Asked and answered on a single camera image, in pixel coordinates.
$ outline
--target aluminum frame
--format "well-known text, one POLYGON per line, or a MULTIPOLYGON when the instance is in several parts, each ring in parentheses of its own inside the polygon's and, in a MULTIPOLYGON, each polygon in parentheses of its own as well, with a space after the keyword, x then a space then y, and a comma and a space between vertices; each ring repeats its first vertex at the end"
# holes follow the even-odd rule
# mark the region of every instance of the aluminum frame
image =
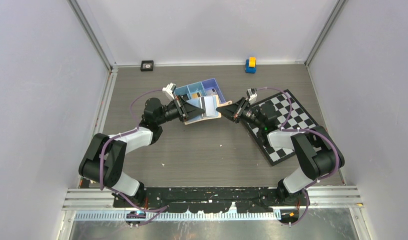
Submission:
MULTIPOLYGON (((100 191, 98 188, 71 188, 68 189, 67 195, 63 204, 62 211, 65 213, 63 221, 60 227, 60 234, 58 240, 68 240, 70 232, 76 217, 77 211, 95 211, 96 213, 113 213, 114 211, 120 211, 125 213, 126 211, 137 210, 134 207, 126 208, 114 208, 112 203, 114 197, 111 195, 112 191, 105 189, 100 191)), ((310 206, 312 209, 322 208, 348 208, 350 210, 358 237, 361 240, 369 240, 370 234, 365 224, 365 219, 361 211, 364 210, 364 205, 361 203, 360 194, 356 186, 313 186, 308 189, 308 195, 310 198, 310 206)), ((276 209, 290 209, 287 206, 273 206, 276 209)), ((232 204, 231 211, 235 211, 236 207, 232 204)), ((162 221, 178 221, 181 218, 183 221, 196 220, 196 214, 184 214, 182 216, 176 215, 176 217, 170 217, 171 213, 167 213, 167 216, 161 217, 162 221)), ((208 216, 208 220, 211 221, 212 217, 208 214, 201 213, 200 215, 208 216)), ((239 218, 247 218, 246 215, 233 214, 231 219, 227 221, 238 220, 239 218)), ((270 220, 270 216, 264 215, 261 220, 270 220)))
POLYGON ((112 93, 114 91, 115 80, 117 79, 118 66, 115 64, 111 69, 111 73, 108 77, 107 83, 105 84, 104 92, 102 94, 101 106, 98 110, 98 115, 96 117, 95 128, 93 129, 92 137, 101 133, 104 130, 105 121, 107 119, 108 108, 110 107, 110 102, 112 98, 112 93))
POLYGON ((319 36, 317 37, 316 42, 313 45, 313 48, 310 51, 310 54, 305 60, 304 64, 309 66, 311 61, 313 60, 314 56, 316 56, 317 51, 319 50, 320 46, 322 45, 325 37, 330 32, 333 24, 335 23, 336 19, 338 18, 339 14, 341 13, 343 7, 347 3, 348 0, 337 0, 335 7, 333 8, 332 12, 330 13, 326 24, 324 25, 322 31, 320 32, 319 36))
POLYGON ((70 5, 71 9, 73 10, 74 14, 76 15, 77 19, 79 20, 80 24, 82 25, 84 31, 86 32, 87 37, 90 39, 95 50, 98 52, 99 57, 101 58, 102 62, 104 63, 105 67, 108 70, 112 69, 112 64, 110 63, 107 55, 105 54, 104 50, 102 49, 101 44, 98 41, 95 33, 92 30, 89 22, 86 19, 79 3, 77 0, 67 0, 68 4, 70 5))

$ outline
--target enclosure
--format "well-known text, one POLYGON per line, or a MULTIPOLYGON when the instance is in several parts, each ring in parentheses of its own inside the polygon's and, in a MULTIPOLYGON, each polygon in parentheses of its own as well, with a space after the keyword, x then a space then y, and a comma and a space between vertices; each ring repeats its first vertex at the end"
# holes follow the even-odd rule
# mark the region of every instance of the enclosure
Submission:
POLYGON ((408 239, 402 213, 408 0, 0 1, 0 239, 408 239), (269 196, 300 169, 293 150, 225 116, 166 122, 123 159, 151 209, 173 198, 137 228, 155 213, 132 221, 140 211, 79 165, 96 134, 134 129, 149 98, 168 105, 156 91, 133 104, 138 120, 129 112, 169 83, 217 107, 260 89, 256 108, 289 111, 286 128, 323 126, 345 164, 281 205, 269 196), (278 221, 295 207, 302 221, 278 221))

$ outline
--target white wall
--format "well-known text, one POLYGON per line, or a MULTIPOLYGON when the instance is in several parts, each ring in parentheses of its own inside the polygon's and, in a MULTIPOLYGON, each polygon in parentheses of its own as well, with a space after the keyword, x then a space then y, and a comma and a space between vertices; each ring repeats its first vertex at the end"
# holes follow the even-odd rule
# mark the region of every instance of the white wall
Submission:
POLYGON ((66 0, 0 1, 0 239, 56 238, 107 75, 66 0))
POLYGON ((117 64, 137 65, 303 62, 336 0, 80 2, 117 64))
POLYGON ((349 1, 310 66, 378 239, 408 239, 408 0, 349 1))

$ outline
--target chessboard mat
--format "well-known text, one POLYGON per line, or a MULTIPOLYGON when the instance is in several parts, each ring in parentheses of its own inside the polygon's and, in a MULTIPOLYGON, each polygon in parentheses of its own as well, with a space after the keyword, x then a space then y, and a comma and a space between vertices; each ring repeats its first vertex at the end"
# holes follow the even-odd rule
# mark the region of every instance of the chessboard mat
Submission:
MULTIPOLYGON (((285 129, 310 129, 317 126, 317 122, 314 118, 305 110, 305 108, 299 103, 299 101, 294 97, 294 95, 287 89, 284 91, 289 95, 292 103, 292 113, 291 117, 288 120, 288 123, 285 124, 285 129)), ((286 120, 289 112, 289 102, 286 97, 280 92, 268 98, 265 98, 261 101, 254 103, 252 106, 256 108, 257 106, 263 105, 263 103, 269 103, 274 105, 276 108, 276 114, 279 116, 277 120, 280 122, 278 127, 286 120)), ((274 166, 276 164, 285 161, 291 156, 295 155, 295 151, 288 148, 282 147, 265 147, 261 139, 257 137, 258 127, 253 124, 249 124, 245 121, 242 121, 244 126, 247 128, 249 133, 253 136, 254 140, 266 156, 268 162, 274 166)))

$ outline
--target wooden floor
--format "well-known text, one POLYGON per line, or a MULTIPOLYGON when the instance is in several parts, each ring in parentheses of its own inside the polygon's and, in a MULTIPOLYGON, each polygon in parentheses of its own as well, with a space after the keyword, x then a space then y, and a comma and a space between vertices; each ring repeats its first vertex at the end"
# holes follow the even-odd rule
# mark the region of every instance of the wooden floor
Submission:
MULTIPOLYGON (((178 87, 216 78, 227 101, 246 96, 248 88, 289 89, 313 118, 324 125, 310 77, 304 65, 259 65, 256 74, 244 66, 166 66, 153 72, 138 67, 120 68, 114 87, 105 134, 128 131, 137 125, 129 113, 133 99, 168 83, 178 87)), ((276 92, 258 92, 262 100, 276 92)), ((134 113, 141 116, 145 101, 161 92, 138 100, 134 113)), ((163 133, 153 145, 126 155, 123 171, 149 187, 276 186, 278 181, 299 167, 296 157, 271 167, 258 145, 242 124, 225 118, 183 125, 178 120, 162 125, 163 133)), ((340 185, 339 174, 320 185, 340 185)))

